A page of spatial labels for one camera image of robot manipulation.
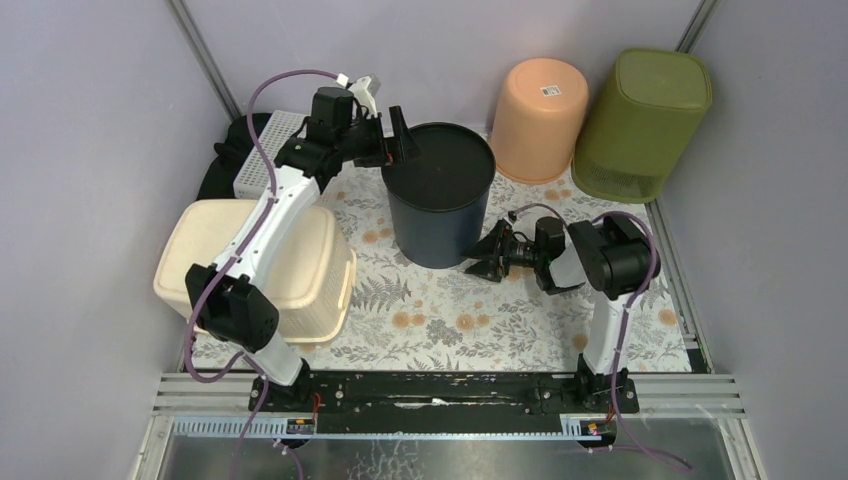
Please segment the dark blue round bin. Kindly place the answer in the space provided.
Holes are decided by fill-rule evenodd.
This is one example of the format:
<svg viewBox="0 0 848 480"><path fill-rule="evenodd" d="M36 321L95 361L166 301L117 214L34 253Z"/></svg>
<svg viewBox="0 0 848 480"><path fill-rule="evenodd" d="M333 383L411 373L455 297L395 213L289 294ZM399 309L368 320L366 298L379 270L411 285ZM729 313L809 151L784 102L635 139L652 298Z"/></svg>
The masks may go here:
<svg viewBox="0 0 848 480"><path fill-rule="evenodd" d="M479 133L431 122L410 129L421 156L386 167L394 239L412 263L446 269L479 239L495 178L495 156Z"/></svg>

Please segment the orange round bin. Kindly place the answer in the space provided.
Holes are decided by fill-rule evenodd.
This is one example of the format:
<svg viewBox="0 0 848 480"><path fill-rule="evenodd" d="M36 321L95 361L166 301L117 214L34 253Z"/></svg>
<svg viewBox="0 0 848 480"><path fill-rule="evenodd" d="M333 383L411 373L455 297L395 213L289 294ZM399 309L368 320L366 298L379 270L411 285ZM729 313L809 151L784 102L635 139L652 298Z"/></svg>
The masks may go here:
<svg viewBox="0 0 848 480"><path fill-rule="evenodd" d="M561 176L589 97L586 78L567 62L540 57L516 64L503 81L489 138L500 173L524 184Z"/></svg>

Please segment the white slotted basket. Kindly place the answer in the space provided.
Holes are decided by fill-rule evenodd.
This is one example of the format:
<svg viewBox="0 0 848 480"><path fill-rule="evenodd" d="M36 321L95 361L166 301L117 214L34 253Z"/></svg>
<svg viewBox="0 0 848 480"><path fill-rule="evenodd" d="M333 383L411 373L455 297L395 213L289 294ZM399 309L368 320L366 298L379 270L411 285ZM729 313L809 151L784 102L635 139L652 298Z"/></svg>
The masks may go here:
<svg viewBox="0 0 848 480"><path fill-rule="evenodd" d="M299 138L305 136L305 130L300 129L305 118L304 114L282 110L276 110L270 114L253 114L254 130L268 160L271 162L275 160L279 150L293 134L297 133ZM254 148L233 182L235 198L257 200L267 189L269 182L270 176L264 158L254 144Z"/></svg>

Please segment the cream perforated large basket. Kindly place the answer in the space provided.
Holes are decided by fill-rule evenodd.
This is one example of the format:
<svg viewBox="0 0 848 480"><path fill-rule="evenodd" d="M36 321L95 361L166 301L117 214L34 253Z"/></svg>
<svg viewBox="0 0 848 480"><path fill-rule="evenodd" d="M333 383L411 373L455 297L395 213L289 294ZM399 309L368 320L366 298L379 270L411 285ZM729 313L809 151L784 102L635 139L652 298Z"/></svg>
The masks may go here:
<svg viewBox="0 0 848 480"><path fill-rule="evenodd" d="M173 230L157 267L156 295L182 317L191 314L185 276L208 265L253 210L253 200L201 200ZM356 256L333 213L304 212L275 255L265 295L279 310L278 332L291 344L321 343L342 329L356 275Z"/></svg>

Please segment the green mesh waste bin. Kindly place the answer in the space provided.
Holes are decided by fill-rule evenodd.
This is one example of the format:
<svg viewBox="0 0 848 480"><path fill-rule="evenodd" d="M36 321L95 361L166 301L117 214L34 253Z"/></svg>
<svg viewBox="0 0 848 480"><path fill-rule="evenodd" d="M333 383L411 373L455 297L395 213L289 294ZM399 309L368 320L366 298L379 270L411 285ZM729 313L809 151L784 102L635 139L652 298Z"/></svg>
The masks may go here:
<svg viewBox="0 0 848 480"><path fill-rule="evenodd" d="M572 179L615 202L654 201L712 105L696 56L629 48L616 58L575 146Z"/></svg>

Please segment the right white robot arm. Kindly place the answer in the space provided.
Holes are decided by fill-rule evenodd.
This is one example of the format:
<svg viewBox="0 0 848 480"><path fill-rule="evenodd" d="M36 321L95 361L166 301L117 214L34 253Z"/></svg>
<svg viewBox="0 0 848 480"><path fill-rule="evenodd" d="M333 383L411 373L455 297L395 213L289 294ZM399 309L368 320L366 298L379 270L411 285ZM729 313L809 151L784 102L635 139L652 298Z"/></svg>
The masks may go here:
<svg viewBox="0 0 848 480"><path fill-rule="evenodd" d="M499 220L464 251L473 262L466 274L499 282L514 267L530 268L548 295L590 286L595 294L590 333L561 396L589 412L615 410L632 394L626 364L631 310L661 269L652 240L630 214L610 212L571 224L541 217L532 238L514 228L516 217Z"/></svg>

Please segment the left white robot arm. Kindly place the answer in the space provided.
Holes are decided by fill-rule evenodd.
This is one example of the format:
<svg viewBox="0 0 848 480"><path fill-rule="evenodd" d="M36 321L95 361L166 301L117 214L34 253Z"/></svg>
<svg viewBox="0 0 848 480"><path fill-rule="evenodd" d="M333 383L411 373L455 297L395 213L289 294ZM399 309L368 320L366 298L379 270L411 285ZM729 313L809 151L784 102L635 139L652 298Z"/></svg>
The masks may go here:
<svg viewBox="0 0 848 480"><path fill-rule="evenodd" d="M191 314L186 345L200 327L238 347L268 385L263 392L288 411L312 399L308 363L279 332L280 315L265 293L279 248L302 214L324 192L344 163L395 167L420 157L399 105L389 108L386 134L374 102L352 88L321 87L311 111L267 161L269 184L230 244L207 266L185 277Z"/></svg>

